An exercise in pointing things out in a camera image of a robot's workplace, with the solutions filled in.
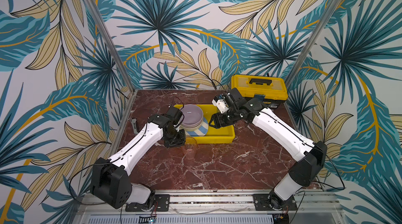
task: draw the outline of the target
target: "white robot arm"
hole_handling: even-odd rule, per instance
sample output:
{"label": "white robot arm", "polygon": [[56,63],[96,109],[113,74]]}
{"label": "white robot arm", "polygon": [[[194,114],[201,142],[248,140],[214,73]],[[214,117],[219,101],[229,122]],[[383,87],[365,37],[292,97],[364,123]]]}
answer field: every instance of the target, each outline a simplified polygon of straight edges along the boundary
{"label": "white robot arm", "polygon": [[279,210],[288,206],[290,197],[301,187],[309,186],[323,168],[327,146],[322,141],[314,143],[295,131],[258,99],[246,101],[234,88],[216,96],[212,103],[220,113],[212,116],[209,126],[220,128],[246,119],[274,138],[296,161],[288,174],[270,192],[271,208]]}

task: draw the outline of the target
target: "wire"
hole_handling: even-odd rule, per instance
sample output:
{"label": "wire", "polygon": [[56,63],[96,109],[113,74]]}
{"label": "wire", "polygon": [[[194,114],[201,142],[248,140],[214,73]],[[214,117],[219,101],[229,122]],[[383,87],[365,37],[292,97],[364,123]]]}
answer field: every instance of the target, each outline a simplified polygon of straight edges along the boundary
{"label": "wire", "polygon": [[224,91],[228,92],[228,91],[225,89],[225,87],[224,87],[218,80],[216,80],[216,79],[211,79],[211,81],[216,81],[220,86],[222,86],[222,88],[223,88]]}
{"label": "wire", "polygon": [[173,211],[175,211],[177,214],[181,214],[181,215],[200,215],[200,214],[209,214],[209,213],[213,213],[213,212],[216,212],[216,211],[219,211],[219,210],[226,211],[226,212],[231,212],[231,213],[237,213],[237,212],[244,211],[244,210],[246,210],[247,208],[249,208],[249,207],[245,207],[245,208],[238,209],[238,210],[234,210],[234,211],[230,211],[230,210],[227,210],[227,209],[218,208],[218,209],[214,209],[214,210],[211,210],[211,211],[202,212],[202,213],[196,213],[196,214],[182,213],[182,212],[177,211],[176,209],[173,209]]}
{"label": "wire", "polygon": [[72,192],[71,192],[71,190],[72,190],[71,181],[72,181],[73,178],[74,178],[75,176],[77,176],[80,172],[82,172],[83,170],[85,170],[85,169],[87,169],[87,168],[89,168],[89,167],[91,167],[91,166],[108,165],[108,164],[112,164],[112,163],[115,162],[115,161],[112,161],[112,162],[109,162],[109,163],[103,163],[103,164],[92,164],[92,165],[89,165],[89,166],[84,167],[83,169],[81,169],[81,170],[79,170],[77,173],[75,173],[75,174],[69,179],[70,185],[69,185],[69,189],[68,189],[68,191],[69,191],[71,197],[73,198],[73,200],[77,201],[80,205],[84,205],[84,206],[96,206],[96,205],[106,204],[106,202],[94,203],[94,204],[86,204],[86,203],[83,203],[83,202],[78,201],[78,200],[73,196],[73,194],[72,194]]}
{"label": "wire", "polygon": [[123,224],[123,222],[121,221],[121,213],[123,212],[123,206],[124,206],[124,204],[121,206],[121,210],[120,210],[120,224]]}
{"label": "wire", "polygon": [[325,156],[327,156],[327,158],[329,159],[329,161],[331,161],[332,165],[333,165],[334,168],[335,168],[336,173],[338,174],[338,177],[339,177],[339,179],[340,179],[340,181],[341,181],[341,183],[342,183],[342,186],[343,186],[343,189],[341,189],[341,190],[345,190],[345,188],[346,188],[346,187],[345,187],[345,183],[343,182],[342,178],[340,177],[339,171],[338,171],[338,169],[336,169],[336,166],[335,166],[334,162],[332,162],[332,159],[331,159],[330,157],[328,157],[328,155],[325,154]]}
{"label": "wire", "polygon": [[305,191],[304,191],[303,197],[302,197],[302,199],[301,199],[301,201],[300,201],[300,203],[299,203],[299,206],[298,206],[298,208],[296,209],[295,215],[293,215],[292,220],[289,222],[289,224],[292,223],[293,219],[295,218],[296,214],[298,213],[299,207],[300,207],[301,203],[303,202],[304,196],[305,196]]}

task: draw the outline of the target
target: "clear glass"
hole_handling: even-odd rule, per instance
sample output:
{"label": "clear glass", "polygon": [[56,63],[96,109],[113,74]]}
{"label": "clear glass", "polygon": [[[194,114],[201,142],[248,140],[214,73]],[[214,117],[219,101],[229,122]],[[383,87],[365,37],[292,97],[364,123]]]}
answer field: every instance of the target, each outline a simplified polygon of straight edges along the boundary
{"label": "clear glass", "polygon": [[186,142],[184,146],[181,146],[181,150],[183,151],[183,154],[186,157],[186,159],[194,159],[197,149],[198,144],[195,138],[186,137]]}

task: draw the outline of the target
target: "red marble tabletop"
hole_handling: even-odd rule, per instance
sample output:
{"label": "red marble tabletop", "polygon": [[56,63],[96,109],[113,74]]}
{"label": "red marble tabletop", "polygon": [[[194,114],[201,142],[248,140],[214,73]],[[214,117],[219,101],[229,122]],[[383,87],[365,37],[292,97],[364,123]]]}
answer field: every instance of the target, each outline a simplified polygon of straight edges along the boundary
{"label": "red marble tabletop", "polygon": [[[140,90],[129,118],[136,118],[142,128],[149,116],[167,111],[173,96],[185,104],[211,104],[215,95],[215,91]],[[274,112],[292,126],[284,106]],[[160,140],[135,166],[131,181],[151,189],[272,189],[295,161],[254,125],[239,121],[234,128],[231,144],[201,144],[194,160],[185,159],[180,148],[165,148]],[[134,136],[128,122],[119,147]]]}

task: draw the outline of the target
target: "black bracket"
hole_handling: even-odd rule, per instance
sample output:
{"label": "black bracket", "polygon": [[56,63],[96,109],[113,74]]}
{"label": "black bracket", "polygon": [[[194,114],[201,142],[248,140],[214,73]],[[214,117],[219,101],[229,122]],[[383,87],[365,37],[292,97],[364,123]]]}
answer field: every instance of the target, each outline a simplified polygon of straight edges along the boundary
{"label": "black bracket", "polygon": [[[270,196],[268,193],[253,194],[253,203],[256,211],[277,211],[276,209],[269,207],[269,202]],[[289,211],[294,211],[298,208],[293,196],[291,196],[286,202],[288,203],[287,206],[289,207]]]}
{"label": "black bracket", "polygon": [[[156,194],[153,197],[153,205],[157,206],[156,211],[158,212],[167,212],[169,210],[169,201],[170,195],[168,194]],[[139,212],[139,211],[152,211],[155,210],[153,207],[152,209],[148,209],[144,204],[140,203],[127,203],[126,205],[126,212]]]}

